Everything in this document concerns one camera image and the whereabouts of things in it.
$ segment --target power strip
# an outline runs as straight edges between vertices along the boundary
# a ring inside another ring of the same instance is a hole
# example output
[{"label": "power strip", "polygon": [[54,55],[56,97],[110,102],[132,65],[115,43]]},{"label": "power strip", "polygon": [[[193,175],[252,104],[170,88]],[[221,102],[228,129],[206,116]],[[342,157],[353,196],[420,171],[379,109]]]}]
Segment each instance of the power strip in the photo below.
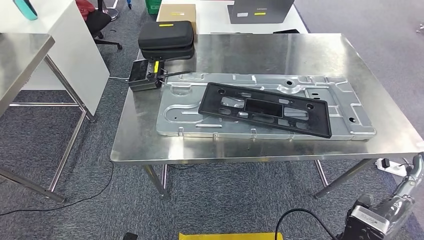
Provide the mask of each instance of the power strip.
[{"label": "power strip", "polygon": [[388,173],[391,173],[391,174],[394,174],[394,175],[401,176],[401,177],[405,177],[407,175],[407,170],[405,168],[406,165],[400,166],[401,163],[389,161],[390,166],[388,168],[384,168],[383,165],[382,165],[382,161],[383,161],[383,158],[380,158],[375,162],[375,165],[377,166],[378,169],[380,169],[384,172],[388,172]]}]

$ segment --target gray carpet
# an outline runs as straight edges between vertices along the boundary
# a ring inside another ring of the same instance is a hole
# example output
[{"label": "gray carpet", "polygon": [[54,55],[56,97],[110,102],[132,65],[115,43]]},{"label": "gray carpet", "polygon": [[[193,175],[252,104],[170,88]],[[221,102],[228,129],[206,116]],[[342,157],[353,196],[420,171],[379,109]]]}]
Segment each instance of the gray carpet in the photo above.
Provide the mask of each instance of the gray carpet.
[{"label": "gray carpet", "polygon": [[[146,13],[140,0],[133,1],[132,10],[122,0],[117,8],[121,16],[105,29],[104,36],[121,42],[124,49],[99,46],[99,50],[111,76],[125,77],[137,56],[138,29],[155,18]],[[96,194],[107,183],[111,174],[108,161],[126,93],[124,81],[109,80],[96,112],[97,121],[82,126],[57,187],[70,203]],[[18,96],[20,101],[34,99],[68,98],[60,91],[23,91]],[[9,108],[0,118],[0,165],[47,187],[78,117],[76,109]],[[322,165],[331,181],[356,162],[325,161]],[[273,232],[280,215],[291,208],[315,211],[338,234],[358,195],[368,192],[379,200],[394,185],[391,175],[369,167],[330,196],[316,200],[312,194],[322,185],[310,161],[200,164],[169,171],[171,199],[164,201],[141,167],[116,165],[110,186],[95,199],[57,211],[0,217],[0,239],[119,240],[125,232],[132,232],[141,240],[176,240],[178,232]],[[0,184],[0,193],[2,213],[58,206],[10,182]],[[281,231],[287,240],[329,239],[304,213],[288,216]],[[422,236],[412,216],[395,239],[419,240]]]},{"label": "gray carpet", "polygon": [[[342,33],[382,83],[418,133],[424,137],[424,21],[421,1],[296,0],[311,33]],[[424,189],[417,197],[424,199]],[[415,215],[424,225],[424,201]]]}]

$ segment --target office chair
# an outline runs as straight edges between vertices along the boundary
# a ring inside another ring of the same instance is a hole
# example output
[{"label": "office chair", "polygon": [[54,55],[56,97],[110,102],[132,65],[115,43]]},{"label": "office chair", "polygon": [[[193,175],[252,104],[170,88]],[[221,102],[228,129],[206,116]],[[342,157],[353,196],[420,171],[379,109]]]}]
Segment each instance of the office chair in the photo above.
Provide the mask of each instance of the office chair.
[{"label": "office chair", "polygon": [[97,0],[97,4],[97,9],[90,12],[87,16],[87,20],[85,21],[85,24],[87,25],[87,28],[90,31],[95,44],[116,45],[118,49],[121,50],[122,45],[118,42],[100,40],[104,38],[101,30],[104,29],[110,22],[112,22],[112,18],[102,11],[103,0]]}]

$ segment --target black plastic frame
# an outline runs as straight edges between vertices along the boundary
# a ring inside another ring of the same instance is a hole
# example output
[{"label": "black plastic frame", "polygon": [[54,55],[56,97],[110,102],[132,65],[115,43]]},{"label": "black plastic frame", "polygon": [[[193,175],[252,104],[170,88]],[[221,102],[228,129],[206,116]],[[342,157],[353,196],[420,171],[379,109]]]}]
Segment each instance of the black plastic frame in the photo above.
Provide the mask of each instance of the black plastic frame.
[{"label": "black plastic frame", "polygon": [[[223,97],[244,100],[244,104],[222,105]],[[285,108],[306,111],[307,119],[286,116]],[[332,136],[327,102],[307,97],[209,82],[198,113],[327,139]]]}]

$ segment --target cyan object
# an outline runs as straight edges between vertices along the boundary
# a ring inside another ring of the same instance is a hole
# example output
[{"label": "cyan object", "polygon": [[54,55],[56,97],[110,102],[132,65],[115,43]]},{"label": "cyan object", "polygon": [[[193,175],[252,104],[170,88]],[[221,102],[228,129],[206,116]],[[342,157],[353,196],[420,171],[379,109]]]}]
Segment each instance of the cyan object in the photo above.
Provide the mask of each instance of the cyan object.
[{"label": "cyan object", "polygon": [[30,0],[13,0],[13,2],[25,18],[31,21],[38,18],[37,12],[31,5]]}]

